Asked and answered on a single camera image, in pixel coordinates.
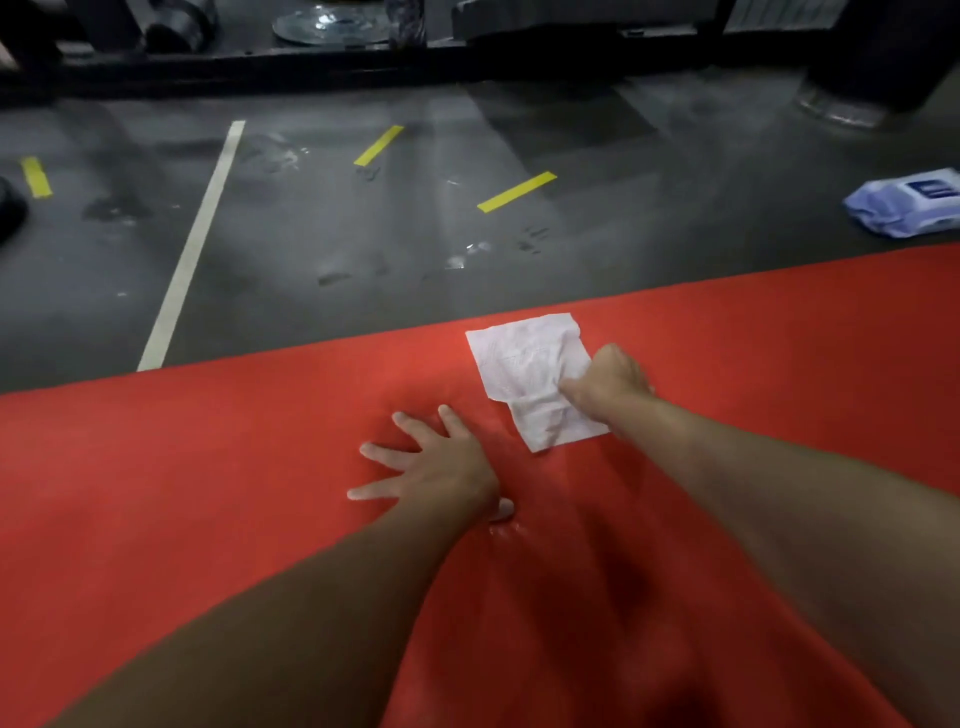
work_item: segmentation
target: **yellow tape strip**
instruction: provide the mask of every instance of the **yellow tape strip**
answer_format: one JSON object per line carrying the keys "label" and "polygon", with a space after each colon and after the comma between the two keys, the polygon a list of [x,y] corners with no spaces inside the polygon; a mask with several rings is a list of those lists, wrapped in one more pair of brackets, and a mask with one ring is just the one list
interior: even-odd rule
{"label": "yellow tape strip", "polygon": [[34,197],[52,197],[54,191],[50,189],[50,181],[47,180],[40,160],[36,157],[24,157],[20,160],[20,166],[23,167],[23,176],[27,178],[27,184]]}
{"label": "yellow tape strip", "polygon": [[354,164],[356,164],[358,167],[366,167],[374,159],[376,159],[376,156],[380,154],[380,152],[385,150],[387,148],[387,145],[390,144],[390,142],[392,142],[394,139],[396,139],[396,136],[402,131],[403,131],[403,127],[391,127],[390,129],[388,129],[387,132],[383,134],[383,136],[381,136],[379,139],[376,140],[376,142],[373,144],[373,146],[370,149],[368,149],[366,152],[360,155],[360,158],[357,159],[354,162]]}
{"label": "yellow tape strip", "polygon": [[543,187],[548,182],[552,182],[556,179],[557,175],[555,175],[553,172],[544,172],[539,177],[534,177],[528,182],[518,184],[513,189],[508,189],[506,192],[503,192],[491,200],[487,200],[485,203],[478,205],[478,207],[484,212],[493,212],[495,209],[513,202],[516,198],[523,197],[524,195],[533,192],[538,187]]}

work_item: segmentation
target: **white wipe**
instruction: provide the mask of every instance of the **white wipe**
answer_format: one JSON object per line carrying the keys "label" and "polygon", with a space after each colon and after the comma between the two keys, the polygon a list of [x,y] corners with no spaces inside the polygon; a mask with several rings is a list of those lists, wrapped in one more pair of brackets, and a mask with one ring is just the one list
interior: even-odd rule
{"label": "white wipe", "polygon": [[491,400],[510,406],[532,452],[610,432],[588,420],[560,394],[565,377],[583,376],[590,356],[568,313],[468,331],[467,341]]}

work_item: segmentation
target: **red yoga mat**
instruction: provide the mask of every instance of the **red yoga mat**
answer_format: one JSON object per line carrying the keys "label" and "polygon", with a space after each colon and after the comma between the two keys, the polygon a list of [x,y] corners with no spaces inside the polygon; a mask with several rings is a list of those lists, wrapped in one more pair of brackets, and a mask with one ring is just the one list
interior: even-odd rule
{"label": "red yoga mat", "polygon": [[531,455],[464,332],[569,311],[670,400],[957,492],[958,281],[918,248],[0,398],[0,725],[370,522],[357,447],[442,402],[518,511],[444,564],[387,726],[905,725],[641,455]]}

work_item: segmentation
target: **floor marking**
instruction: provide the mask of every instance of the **floor marking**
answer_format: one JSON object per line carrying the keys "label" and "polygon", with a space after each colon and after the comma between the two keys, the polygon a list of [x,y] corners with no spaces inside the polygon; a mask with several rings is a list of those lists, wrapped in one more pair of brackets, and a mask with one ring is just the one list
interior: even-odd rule
{"label": "floor marking", "polygon": [[376,159],[376,156],[385,150],[387,145],[396,139],[397,135],[402,131],[403,127],[391,127],[388,129],[383,136],[373,143],[373,146],[370,149],[360,155],[360,158],[357,159],[354,164],[356,164],[358,167],[366,167],[374,159]]}
{"label": "floor marking", "polygon": [[557,175],[555,175],[553,172],[544,172],[539,177],[534,177],[532,180],[528,182],[524,182],[523,184],[518,184],[513,189],[508,189],[506,192],[503,192],[502,194],[497,195],[491,200],[487,200],[485,203],[481,203],[480,205],[478,205],[478,207],[482,209],[484,212],[493,212],[495,209],[498,209],[499,207],[503,207],[504,205],[507,205],[508,203],[513,202],[516,198],[523,197],[524,195],[529,194],[533,192],[535,189],[539,187],[543,187],[548,182],[552,182],[556,179],[557,179]]}
{"label": "floor marking", "polygon": [[20,166],[23,167],[23,176],[27,178],[27,184],[34,197],[53,197],[54,191],[50,188],[50,181],[43,171],[40,160],[36,157],[24,157],[20,160]]}
{"label": "floor marking", "polygon": [[177,327],[177,319],[183,310],[183,301],[186,299],[187,289],[190,287],[190,281],[197,270],[200,252],[204,249],[206,236],[210,232],[210,224],[213,222],[214,214],[216,214],[217,205],[220,204],[220,196],[224,192],[224,185],[227,184],[227,175],[230,173],[233,158],[236,157],[237,145],[240,143],[240,137],[243,136],[243,129],[246,124],[246,121],[234,121],[230,125],[227,140],[224,141],[224,149],[220,153],[220,158],[217,159],[213,176],[206,186],[204,199],[200,203],[200,209],[197,210],[197,217],[193,221],[190,234],[187,235],[183,252],[180,253],[177,270],[174,271],[174,276],[170,279],[167,295],[163,297],[160,312],[156,315],[154,329],[150,332],[147,346],[143,350],[143,356],[140,357],[140,365],[136,368],[138,372],[159,369],[163,366],[167,349],[170,347],[170,339],[173,338],[174,329]]}

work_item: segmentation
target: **person's right arm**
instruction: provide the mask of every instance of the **person's right arm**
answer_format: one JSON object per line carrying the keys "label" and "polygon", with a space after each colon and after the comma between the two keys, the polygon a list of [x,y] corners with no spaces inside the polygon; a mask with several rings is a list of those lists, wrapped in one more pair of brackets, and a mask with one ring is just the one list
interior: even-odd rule
{"label": "person's right arm", "polygon": [[909,720],[960,725],[960,499],[660,400],[616,345],[561,390],[710,512]]}

